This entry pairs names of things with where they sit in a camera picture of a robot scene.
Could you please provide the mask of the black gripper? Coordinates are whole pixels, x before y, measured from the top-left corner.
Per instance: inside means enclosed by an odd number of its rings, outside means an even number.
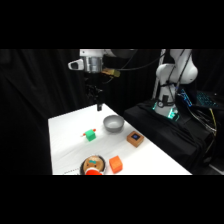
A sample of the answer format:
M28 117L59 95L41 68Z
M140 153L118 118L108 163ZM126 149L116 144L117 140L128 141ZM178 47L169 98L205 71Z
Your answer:
M103 90L100 87L100 75L94 73L85 73L84 80L86 96L89 102L91 104L97 103L97 111L102 111L103 104L100 103L102 102Z

